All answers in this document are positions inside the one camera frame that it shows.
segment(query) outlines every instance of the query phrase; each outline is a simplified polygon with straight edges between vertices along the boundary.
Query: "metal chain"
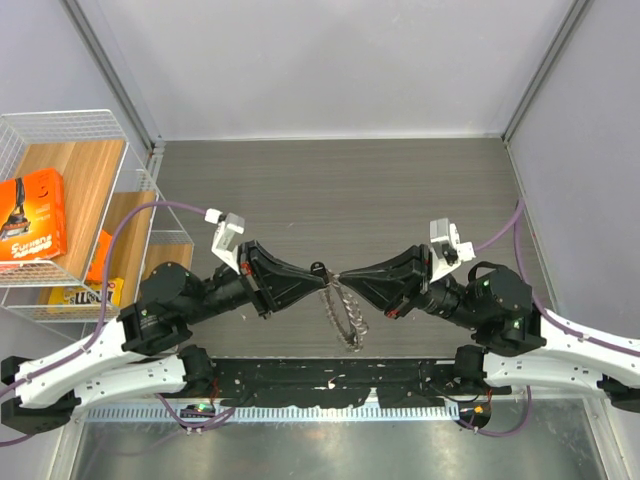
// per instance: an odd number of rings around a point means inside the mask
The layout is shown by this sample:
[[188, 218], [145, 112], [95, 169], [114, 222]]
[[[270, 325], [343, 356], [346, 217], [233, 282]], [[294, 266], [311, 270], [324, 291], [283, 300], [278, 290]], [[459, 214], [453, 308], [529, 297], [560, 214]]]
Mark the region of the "metal chain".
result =
[[[329, 284], [319, 292], [320, 300], [322, 300], [327, 311], [327, 318], [338, 330], [338, 339], [346, 345], [347, 349], [352, 352], [359, 352], [363, 347], [362, 337], [369, 330], [369, 326], [362, 318], [358, 301], [349, 292], [345, 292], [340, 282], [338, 282], [338, 275], [330, 270], [327, 270], [327, 275], [329, 276]], [[349, 321], [348, 331], [340, 321], [340, 316], [331, 297], [331, 289], [335, 290], [347, 314], [347, 320]]]

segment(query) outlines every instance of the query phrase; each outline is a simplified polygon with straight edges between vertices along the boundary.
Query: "orange box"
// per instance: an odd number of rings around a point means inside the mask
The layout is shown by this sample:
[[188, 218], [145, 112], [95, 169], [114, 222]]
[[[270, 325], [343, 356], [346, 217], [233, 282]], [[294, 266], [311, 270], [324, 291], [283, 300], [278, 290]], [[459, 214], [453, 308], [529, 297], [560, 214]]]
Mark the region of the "orange box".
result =
[[64, 184], [54, 168], [0, 183], [0, 260], [67, 252]]
[[104, 230], [100, 231], [98, 237], [98, 244], [93, 252], [93, 258], [91, 259], [91, 265], [89, 265], [89, 272], [87, 273], [87, 280], [90, 282], [102, 282], [102, 271], [104, 270], [104, 261], [107, 259], [107, 252], [109, 251], [109, 245], [111, 244], [111, 235]]

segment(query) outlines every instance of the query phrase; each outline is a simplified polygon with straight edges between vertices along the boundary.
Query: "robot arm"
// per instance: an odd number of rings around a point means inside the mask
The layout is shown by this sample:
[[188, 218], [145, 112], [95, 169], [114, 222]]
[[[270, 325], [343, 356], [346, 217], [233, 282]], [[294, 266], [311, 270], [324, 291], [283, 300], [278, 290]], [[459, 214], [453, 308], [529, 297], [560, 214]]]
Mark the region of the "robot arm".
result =
[[[235, 215], [209, 210], [206, 219], [218, 223], [212, 251], [225, 262], [210, 278], [201, 280], [179, 264], [164, 263], [142, 282], [140, 300], [106, 323], [90, 349], [84, 348], [87, 339], [82, 339], [41, 359], [9, 357], [2, 361], [5, 384], [25, 380], [16, 387], [15, 398], [3, 403], [3, 424], [27, 434], [41, 433], [66, 423], [74, 409], [97, 402], [137, 394], [193, 392], [198, 385], [206, 391], [213, 376], [211, 369], [203, 367], [210, 365], [210, 360], [202, 349], [197, 355], [184, 349], [180, 355], [159, 360], [155, 367], [149, 363], [125, 365], [146, 361], [179, 345], [191, 337], [190, 325], [241, 305], [250, 303], [260, 316], [267, 317], [326, 287], [327, 272], [322, 263], [315, 262], [305, 270], [276, 259], [256, 241], [236, 245], [234, 237], [243, 233], [244, 221]], [[79, 350], [82, 353], [63, 368], [31, 379], [35, 371]], [[191, 352], [188, 357], [185, 351]], [[185, 358], [191, 364], [193, 358], [198, 359], [198, 375], [193, 365], [191, 372], [186, 363], [182, 367]], [[162, 375], [149, 370], [161, 366]]]
[[[447, 238], [439, 231], [452, 232]], [[588, 328], [533, 304], [532, 289], [503, 265], [480, 262], [459, 284], [451, 272], [474, 257], [448, 220], [432, 222], [431, 246], [413, 246], [371, 267], [340, 274], [389, 318], [412, 309], [472, 332], [481, 347], [458, 350], [455, 375], [490, 387], [539, 385], [609, 396], [612, 404], [640, 412], [640, 342]], [[478, 269], [490, 271], [478, 276]], [[577, 332], [569, 335], [563, 328]]]

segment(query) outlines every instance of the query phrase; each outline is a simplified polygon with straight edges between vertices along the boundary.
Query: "wooden panel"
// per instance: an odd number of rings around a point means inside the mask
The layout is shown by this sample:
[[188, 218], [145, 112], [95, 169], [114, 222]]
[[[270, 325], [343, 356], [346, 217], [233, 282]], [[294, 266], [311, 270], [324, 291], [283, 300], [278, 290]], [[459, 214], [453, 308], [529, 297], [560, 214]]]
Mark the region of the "wooden panel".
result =
[[[428, 243], [429, 221], [446, 216], [463, 241], [484, 242], [518, 197], [499, 139], [169, 143], [158, 183], [171, 200], [242, 215], [243, 240], [276, 257], [307, 268], [319, 260], [336, 272]], [[192, 271], [210, 276], [220, 264], [213, 226], [176, 213], [196, 244]], [[534, 287], [544, 289], [530, 238], [525, 254]], [[480, 259], [515, 268], [511, 235]], [[190, 327], [192, 340], [211, 355], [297, 357], [451, 356], [472, 343], [468, 331], [422, 312], [392, 321], [360, 305], [370, 329], [358, 354], [336, 340], [315, 294], [267, 321], [246, 305]]]
[[76, 278], [88, 266], [124, 140], [30, 145], [16, 176], [54, 167], [64, 178], [67, 254], [53, 259]]
[[[156, 198], [155, 192], [115, 193], [109, 205], [104, 221], [104, 230], [113, 234], [122, 219], [135, 207]], [[149, 228], [151, 227], [151, 208], [136, 214], [122, 230], [115, 245], [109, 278], [124, 279], [120, 306], [135, 301], [135, 291], [144, 255]]]
[[164, 262], [179, 263], [185, 268], [191, 268], [193, 245], [149, 245], [147, 258], [144, 261], [142, 279], [148, 278], [154, 268]]

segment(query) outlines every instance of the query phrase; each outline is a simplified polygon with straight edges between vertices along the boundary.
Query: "gray floor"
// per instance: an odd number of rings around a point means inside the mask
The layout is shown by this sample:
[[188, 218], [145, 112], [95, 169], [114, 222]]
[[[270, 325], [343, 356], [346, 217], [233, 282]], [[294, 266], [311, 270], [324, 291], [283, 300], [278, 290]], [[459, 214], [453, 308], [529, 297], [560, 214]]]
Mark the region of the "gray floor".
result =
[[[494, 401], [487, 428], [517, 425], [522, 404]], [[606, 478], [579, 400], [535, 400], [521, 435], [486, 438], [452, 421], [229, 425], [202, 437], [171, 423], [89, 423], [72, 479], [599, 480]], [[128, 452], [130, 457], [108, 451]]]
[[[170, 143], [158, 183], [168, 199], [245, 217], [244, 238], [276, 257], [300, 266], [320, 260], [336, 272], [427, 243], [429, 221], [444, 216], [463, 241], [483, 242], [511, 216], [518, 196], [498, 139]], [[218, 265], [211, 226], [179, 216], [196, 242], [192, 269], [210, 275]], [[525, 253], [540, 290], [529, 237]], [[515, 268], [511, 236], [481, 258]], [[421, 312], [391, 321], [361, 307], [370, 331], [359, 356], [451, 356], [470, 343], [467, 331]], [[194, 343], [212, 356], [346, 355], [316, 295], [266, 321], [247, 307], [193, 331]]]

